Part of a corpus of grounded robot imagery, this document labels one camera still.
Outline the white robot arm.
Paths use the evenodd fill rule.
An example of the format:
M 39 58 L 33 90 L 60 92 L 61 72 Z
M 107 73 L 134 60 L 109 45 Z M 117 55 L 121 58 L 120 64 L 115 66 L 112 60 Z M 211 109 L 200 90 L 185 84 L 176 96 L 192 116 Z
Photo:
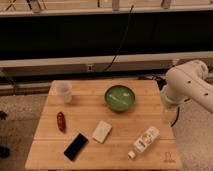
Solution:
M 162 121 L 170 124 L 177 108 L 186 98 L 192 99 L 213 114 L 213 86 L 205 81 L 208 67 L 201 60 L 193 60 L 170 68 L 166 84 L 160 91 L 163 107 Z

